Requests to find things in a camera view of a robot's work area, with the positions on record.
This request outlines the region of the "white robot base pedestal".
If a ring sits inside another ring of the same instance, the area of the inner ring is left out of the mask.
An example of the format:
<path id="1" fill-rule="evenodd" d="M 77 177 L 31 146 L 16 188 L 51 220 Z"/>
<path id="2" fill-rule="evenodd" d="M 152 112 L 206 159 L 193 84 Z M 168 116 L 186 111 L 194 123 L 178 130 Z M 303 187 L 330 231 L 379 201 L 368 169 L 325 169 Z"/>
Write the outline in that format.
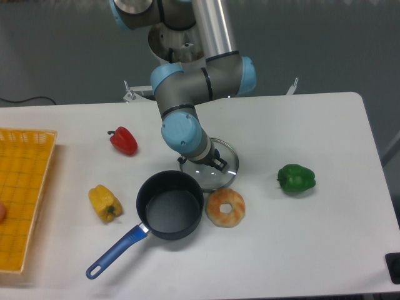
<path id="1" fill-rule="evenodd" d="M 184 71 L 206 65 L 197 26 L 185 31 L 175 31 L 163 23 L 156 24 L 150 28 L 147 40 L 152 55 L 161 65 L 178 63 Z"/>

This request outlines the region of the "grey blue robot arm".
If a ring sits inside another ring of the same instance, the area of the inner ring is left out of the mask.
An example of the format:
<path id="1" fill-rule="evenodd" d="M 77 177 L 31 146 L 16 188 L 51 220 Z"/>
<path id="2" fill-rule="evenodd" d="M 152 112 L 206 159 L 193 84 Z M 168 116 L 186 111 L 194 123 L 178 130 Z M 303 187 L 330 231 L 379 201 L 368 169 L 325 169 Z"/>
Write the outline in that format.
<path id="1" fill-rule="evenodd" d="M 166 34 L 189 34 L 190 48 L 200 49 L 204 66 L 185 71 L 177 49 L 170 47 L 166 63 L 153 70 L 150 82 L 165 143 L 182 160 L 226 173 L 229 165 L 202 128 L 196 105 L 248 93 L 256 86 L 253 62 L 236 47 L 227 1 L 110 1 L 109 5 L 124 28 L 163 25 Z"/>

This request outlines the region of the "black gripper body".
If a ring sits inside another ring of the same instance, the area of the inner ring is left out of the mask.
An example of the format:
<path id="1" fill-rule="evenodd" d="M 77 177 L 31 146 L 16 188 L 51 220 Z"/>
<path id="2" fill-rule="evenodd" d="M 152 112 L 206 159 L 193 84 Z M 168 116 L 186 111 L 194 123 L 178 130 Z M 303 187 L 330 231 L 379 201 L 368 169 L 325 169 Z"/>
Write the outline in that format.
<path id="1" fill-rule="evenodd" d="M 211 166 L 216 168 L 220 165 L 220 154 L 214 146 L 211 146 L 210 149 L 207 151 L 206 154 L 202 154 L 201 158 L 198 157 L 190 157 L 188 160 L 194 164 L 203 164 L 206 166 Z"/>

